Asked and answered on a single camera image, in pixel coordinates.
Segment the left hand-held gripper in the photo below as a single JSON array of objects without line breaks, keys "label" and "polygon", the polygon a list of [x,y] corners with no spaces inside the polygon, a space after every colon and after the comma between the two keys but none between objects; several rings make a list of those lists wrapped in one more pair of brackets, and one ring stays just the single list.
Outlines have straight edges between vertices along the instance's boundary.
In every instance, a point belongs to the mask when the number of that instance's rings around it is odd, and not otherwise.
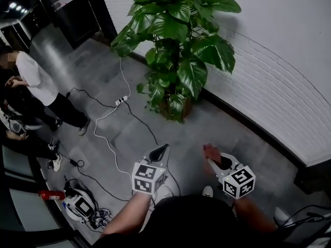
[{"label": "left hand-held gripper", "polygon": [[154,195],[166,181],[168,172],[166,164],[169,155],[170,145],[163,144],[147,151],[140,162],[135,162],[132,172],[132,189]]}]

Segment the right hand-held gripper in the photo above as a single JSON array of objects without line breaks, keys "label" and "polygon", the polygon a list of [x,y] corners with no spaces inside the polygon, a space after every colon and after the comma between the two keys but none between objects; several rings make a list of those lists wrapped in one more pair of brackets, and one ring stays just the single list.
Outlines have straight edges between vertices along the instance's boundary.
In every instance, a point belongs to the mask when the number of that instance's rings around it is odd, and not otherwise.
[{"label": "right hand-held gripper", "polygon": [[255,187],[255,174],[252,170],[248,166],[240,167],[230,172],[222,170],[222,168],[236,168],[240,162],[230,154],[221,152],[220,155],[221,168],[211,158],[208,158],[207,161],[215,175],[223,177],[219,180],[222,190],[233,198],[242,198],[251,193]]}]

